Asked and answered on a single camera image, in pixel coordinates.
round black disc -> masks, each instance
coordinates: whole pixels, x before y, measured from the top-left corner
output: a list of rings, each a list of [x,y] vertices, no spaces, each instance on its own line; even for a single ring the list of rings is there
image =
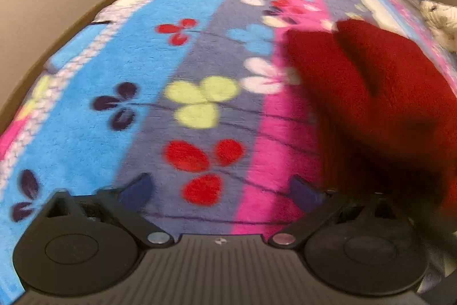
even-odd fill
[[[24,287],[56,296],[100,292],[120,281],[134,266],[138,248],[114,225],[50,218],[34,234],[20,240],[13,262]]]
[[[325,283],[362,296],[412,289],[428,265],[426,251],[410,226],[380,218],[324,228],[308,240],[304,256]]]

red glove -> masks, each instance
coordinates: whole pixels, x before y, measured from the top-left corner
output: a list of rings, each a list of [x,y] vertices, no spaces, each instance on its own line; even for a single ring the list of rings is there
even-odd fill
[[[319,115],[323,177],[342,192],[421,198],[457,213],[457,99],[411,40],[367,22],[287,33]]]

